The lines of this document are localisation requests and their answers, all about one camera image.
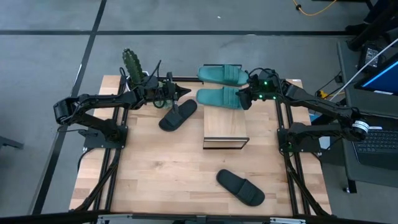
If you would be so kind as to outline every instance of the wooden table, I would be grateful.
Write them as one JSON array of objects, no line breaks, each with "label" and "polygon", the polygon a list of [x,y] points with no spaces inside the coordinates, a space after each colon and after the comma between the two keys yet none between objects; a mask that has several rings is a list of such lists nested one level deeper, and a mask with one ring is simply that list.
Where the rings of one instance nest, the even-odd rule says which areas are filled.
[{"label": "wooden table", "polygon": [[[119,76],[106,75],[100,94],[117,93]],[[290,80],[302,86],[300,80]],[[192,91],[179,103],[195,99],[203,88],[200,82],[178,82]],[[284,112],[285,126],[287,117]],[[278,128],[275,102],[253,102],[245,111],[250,141],[242,150],[203,150],[203,105],[176,131],[158,127],[166,114],[152,104],[130,111],[126,147],[122,150],[112,202],[112,212],[207,214],[207,215],[291,215],[284,158],[277,150]],[[306,108],[292,108],[294,121],[310,124]],[[94,115],[111,118],[113,109],[97,109]],[[305,183],[324,210],[330,213],[328,195],[320,163],[311,154],[301,153]],[[79,206],[96,185],[104,149],[94,149],[80,166],[70,208]],[[216,181],[216,173],[228,169],[247,178],[266,195],[257,207],[248,207]],[[100,208],[104,207],[107,185]],[[296,186],[298,208],[303,213]]]}]

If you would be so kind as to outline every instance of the teal slipper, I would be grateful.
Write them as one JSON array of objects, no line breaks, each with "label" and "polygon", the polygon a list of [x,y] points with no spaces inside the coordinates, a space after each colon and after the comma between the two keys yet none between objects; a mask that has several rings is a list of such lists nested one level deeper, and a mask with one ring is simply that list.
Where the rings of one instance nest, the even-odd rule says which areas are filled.
[{"label": "teal slipper", "polygon": [[249,75],[237,66],[204,66],[199,68],[198,78],[204,82],[242,86],[248,82]]},{"label": "teal slipper", "polygon": [[235,94],[239,89],[223,87],[218,90],[201,89],[197,91],[197,102],[203,105],[219,106],[229,109],[241,110],[241,102]]}]

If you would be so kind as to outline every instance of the white cable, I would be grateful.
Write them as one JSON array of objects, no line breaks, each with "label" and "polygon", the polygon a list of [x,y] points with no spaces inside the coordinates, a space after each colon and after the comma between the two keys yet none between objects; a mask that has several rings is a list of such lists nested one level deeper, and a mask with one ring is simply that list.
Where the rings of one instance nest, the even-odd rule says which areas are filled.
[{"label": "white cable", "polygon": [[398,41],[398,38],[396,40],[394,40],[390,45],[388,45],[385,49],[383,49],[382,51],[380,51],[380,53],[378,53],[376,56],[374,56],[372,58],[372,60],[370,60],[368,63],[366,63],[366,65],[364,65],[361,69],[359,69],[359,71],[343,86],[341,87],[341,89],[339,89],[339,91],[337,91],[337,93],[330,98],[329,101],[331,101],[332,99],[334,99],[341,91],[343,91],[349,83],[351,83],[351,81],[353,81],[353,79],[362,72],[362,70],[364,70],[374,59],[378,58],[378,56],[380,56],[380,54],[382,54],[383,52],[385,52],[389,47],[391,47],[392,45],[394,45],[394,43],[396,43]]}]

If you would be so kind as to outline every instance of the blue screen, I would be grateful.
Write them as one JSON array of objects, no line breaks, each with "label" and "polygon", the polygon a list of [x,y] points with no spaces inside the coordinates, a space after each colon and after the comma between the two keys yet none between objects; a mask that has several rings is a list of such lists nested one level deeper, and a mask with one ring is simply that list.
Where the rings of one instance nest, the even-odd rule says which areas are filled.
[{"label": "blue screen", "polygon": [[362,87],[373,90],[398,93],[398,62],[393,63],[378,75],[366,82]]}]

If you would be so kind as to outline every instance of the black slide sandal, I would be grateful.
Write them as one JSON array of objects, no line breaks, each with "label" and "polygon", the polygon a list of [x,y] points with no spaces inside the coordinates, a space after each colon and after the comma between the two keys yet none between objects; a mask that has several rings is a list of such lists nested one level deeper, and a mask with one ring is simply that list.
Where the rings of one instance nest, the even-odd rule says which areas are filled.
[{"label": "black slide sandal", "polygon": [[174,113],[173,110],[167,112],[167,114],[159,121],[159,127],[163,131],[175,131],[186,121],[198,108],[195,100],[187,100],[180,106],[178,106],[178,113]]},{"label": "black slide sandal", "polygon": [[258,206],[266,198],[264,193],[250,181],[242,179],[226,169],[217,173],[216,180],[245,205]]}]

